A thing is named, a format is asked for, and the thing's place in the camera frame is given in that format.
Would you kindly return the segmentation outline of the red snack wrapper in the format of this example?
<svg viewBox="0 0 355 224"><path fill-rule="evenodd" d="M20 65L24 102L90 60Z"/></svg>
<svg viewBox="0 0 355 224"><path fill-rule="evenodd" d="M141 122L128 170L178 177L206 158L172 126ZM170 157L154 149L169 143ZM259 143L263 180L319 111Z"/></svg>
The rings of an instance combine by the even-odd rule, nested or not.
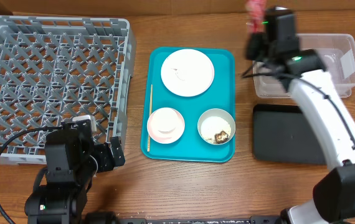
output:
<svg viewBox="0 0 355 224"><path fill-rule="evenodd" d="M265 8L267 0L248 0L245 7L250 17L249 32L256 33L263 31L263 20L265 15Z"/></svg>

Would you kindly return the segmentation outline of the large white plate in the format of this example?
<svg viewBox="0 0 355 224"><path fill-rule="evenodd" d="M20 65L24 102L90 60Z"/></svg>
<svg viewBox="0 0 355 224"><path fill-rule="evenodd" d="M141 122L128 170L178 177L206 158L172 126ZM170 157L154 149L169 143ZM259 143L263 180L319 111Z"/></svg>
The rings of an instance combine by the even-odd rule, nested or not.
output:
<svg viewBox="0 0 355 224"><path fill-rule="evenodd" d="M210 58L194 49L181 49L171 53L161 66L161 80L175 95L193 97L204 93L215 76Z"/></svg>

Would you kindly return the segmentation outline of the grey-white bowl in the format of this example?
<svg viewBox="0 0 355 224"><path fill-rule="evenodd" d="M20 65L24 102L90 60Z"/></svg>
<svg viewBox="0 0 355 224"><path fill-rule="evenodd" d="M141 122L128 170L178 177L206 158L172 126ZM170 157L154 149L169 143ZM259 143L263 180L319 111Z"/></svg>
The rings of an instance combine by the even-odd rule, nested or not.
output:
<svg viewBox="0 0 355 224"><path fill-rule="evenodd" d="M198 120L198 122L197 122L197 130L198 130L198 133L199 133L200 137L201 137L201 133L200 133L201 124L202 124L202 122L203 122L206 118L208 118L208 117L210 117L210 116L218 116L218 117L221 117L221 118L223 118L224 120L226 120L226 121L230 124L230 126L231 126L231 128L232 128L232 134L231 134L229 140L228 140L227 142L223 143L223 144L226 144L226 143L228 143L230 140L232 140L232 138L233 138L234 135L235 135L235 131L236 131L235 119L234 119L233 116L232 116L230 113L228 113L227 111L222 110L222 109L218 109L218 108L209 109L209 110L203 112L203 114L201 114L201 116L200 116L200 118L199 118L199 120Z"/></svg>

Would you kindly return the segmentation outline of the brown food piece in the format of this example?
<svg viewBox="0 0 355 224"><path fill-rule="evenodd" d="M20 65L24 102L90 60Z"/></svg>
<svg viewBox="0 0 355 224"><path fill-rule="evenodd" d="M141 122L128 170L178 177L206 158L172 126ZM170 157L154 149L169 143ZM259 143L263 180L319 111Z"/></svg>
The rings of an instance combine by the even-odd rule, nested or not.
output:
<svg viewBox="0 0 355 224"><path fill-rule="evenodd" d="M216 144L223 144L229 140L229 134L225 131L221 131L220 133L215 134L214 139Z"/></svg>

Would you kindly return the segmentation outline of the white cup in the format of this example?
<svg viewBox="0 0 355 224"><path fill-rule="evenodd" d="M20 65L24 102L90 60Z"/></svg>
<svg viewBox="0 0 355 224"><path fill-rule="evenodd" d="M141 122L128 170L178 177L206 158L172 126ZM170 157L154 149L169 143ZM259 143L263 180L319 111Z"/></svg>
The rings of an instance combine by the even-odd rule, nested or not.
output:
<svg viewBox="0 0 355 224"><path fill-rule="evenodd" d="M171 133L177 127L178 115L172 108L160 108L152 114L151 127L163 134Z"/></svg>

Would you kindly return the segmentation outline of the rice pile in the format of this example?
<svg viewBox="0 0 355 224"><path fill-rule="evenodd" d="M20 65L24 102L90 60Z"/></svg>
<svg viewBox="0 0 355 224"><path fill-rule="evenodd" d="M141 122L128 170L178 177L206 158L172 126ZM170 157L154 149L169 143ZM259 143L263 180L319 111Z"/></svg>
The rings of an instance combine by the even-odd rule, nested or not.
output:
<svg viewBox="0 0 355 224"><path fill-rule="evenodd" d="M232 134L232 128L230 124L221 117L210 116L206 118L200 127L201 137L211 144L216 144L214 136L221 131L225 131L229 134L229 137Z"/></svg>

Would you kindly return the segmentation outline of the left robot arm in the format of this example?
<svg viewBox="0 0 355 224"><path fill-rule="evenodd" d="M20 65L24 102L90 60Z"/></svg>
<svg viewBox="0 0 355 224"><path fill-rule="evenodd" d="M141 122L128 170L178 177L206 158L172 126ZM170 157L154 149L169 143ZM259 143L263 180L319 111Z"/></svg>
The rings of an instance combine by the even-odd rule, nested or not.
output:
<svg viewBox="0 0 355 224"><path fill-rule="evenodd" d="M25 203L29 223L83 223L94 175L116 167L110 145L95 144L91 119L73 119L46 136L43 168Z"/></svg>

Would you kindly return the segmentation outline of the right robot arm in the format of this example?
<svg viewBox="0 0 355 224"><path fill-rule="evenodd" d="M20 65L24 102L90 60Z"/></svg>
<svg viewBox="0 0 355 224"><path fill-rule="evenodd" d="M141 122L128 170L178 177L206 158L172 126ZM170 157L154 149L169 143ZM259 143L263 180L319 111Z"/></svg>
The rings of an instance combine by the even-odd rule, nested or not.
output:
<svg viewBox="0 0 355 224"><path fill-rule="evenodd" d="M308 120L329 173L309 202L282 210L277 223L344 223L355 217L355 122L338 96L331 75L313 49L300 50L295 33L251 34L246 58L261 62L280 81Z"/></svg>

